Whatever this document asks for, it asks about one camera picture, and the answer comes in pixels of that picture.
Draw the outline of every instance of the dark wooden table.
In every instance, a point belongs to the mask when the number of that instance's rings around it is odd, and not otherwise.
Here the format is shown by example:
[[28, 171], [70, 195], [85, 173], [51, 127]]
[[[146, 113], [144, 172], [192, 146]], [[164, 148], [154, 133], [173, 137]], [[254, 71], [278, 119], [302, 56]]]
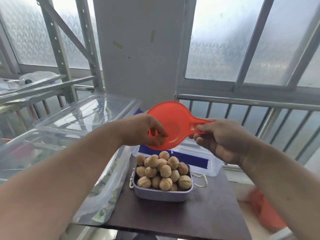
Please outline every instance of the dark wooden table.
[[[130, 167], [110, 219], [100, 227], [183, 239], [251, 239], [238, 202], [223, 170], [207, 177], [208, 187], [194, 187], [185, 202], [140, 199], [129, 188]], [[202, 178], [195, 178], [203, 184]]]

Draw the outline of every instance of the hand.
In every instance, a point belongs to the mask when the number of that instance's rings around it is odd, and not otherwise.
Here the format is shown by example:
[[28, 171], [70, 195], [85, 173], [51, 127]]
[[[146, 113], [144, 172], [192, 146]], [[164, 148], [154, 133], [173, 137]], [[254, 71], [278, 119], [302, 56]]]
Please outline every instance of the hand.
[[168, 136], [162, 124], [152, 115], [147, 113], [137, 114], [122, 120], [112, 122], [114, 133], [121, 139], [122, 145], [150, 145], [159, 146]]
[[206, 134], [194, 134], [196, 143], [229, 164], [240, 165], [258, 140], [237, 122], [227, 119], [212, 119], [211, 123], [197, 125], [197, 129]]

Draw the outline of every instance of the orange plastic scoop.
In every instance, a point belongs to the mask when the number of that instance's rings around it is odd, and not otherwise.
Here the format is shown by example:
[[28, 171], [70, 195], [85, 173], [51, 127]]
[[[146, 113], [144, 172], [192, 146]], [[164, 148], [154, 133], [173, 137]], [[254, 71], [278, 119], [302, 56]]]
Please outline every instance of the orange plastic scoop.
[[179, 102], [158, 104], [150, 109], [148, 114], [159, 120], [168, 133], [164, 144], [159, 147], [149, 146], [155, 150], [168, 150], [178, 146], [189, 135], [204, 134], [199, 132], [196, 126], [212, 122], [194, 117], [188, 108]]

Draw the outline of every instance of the purple plastic container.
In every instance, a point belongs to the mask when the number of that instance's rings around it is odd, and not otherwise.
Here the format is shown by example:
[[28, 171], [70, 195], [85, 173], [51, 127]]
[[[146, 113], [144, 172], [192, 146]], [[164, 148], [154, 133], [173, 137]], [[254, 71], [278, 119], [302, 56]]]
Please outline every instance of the purple plastic container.
[[136, 177], [136, 169], [134, 169], [134, 174], [132, 178], [132, 183], [134, 186], [134, 192], [139, 198], [147, 199], [147, 200], [159, 200], [159, 201], [174, 201], [174, 202], [182, 202], [185, 201], [188, 197], [188, 194], [193, 189], [193, 178], [190, 174], [190, 167], [188, 165], [189, 172], [188, 176], [191, 178], [192, 185], [188, 191], [163, 191], [163, 190], [155, 190], [155, 189], [148, 189], [148, 188], [141, 188], [138, 187], [137, 181], [138, 177]]

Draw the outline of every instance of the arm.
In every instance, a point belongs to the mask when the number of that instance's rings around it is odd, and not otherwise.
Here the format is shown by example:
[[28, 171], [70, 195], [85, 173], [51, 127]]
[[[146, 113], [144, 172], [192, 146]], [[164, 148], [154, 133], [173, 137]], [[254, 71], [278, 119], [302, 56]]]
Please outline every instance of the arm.
[[205, 135], [197, 144], [219, 159], [238, 164], [261, 189], [299, 239], [317, 239], [320, 221], [320, 179], [234, 121], [217, 119], [198, 125]]
[[166, 136], [148, 114], [106, 123], [82, 140], [0, 186], [3, 239], [58, 239], [122, 145], [156, 145], [149, 129]]

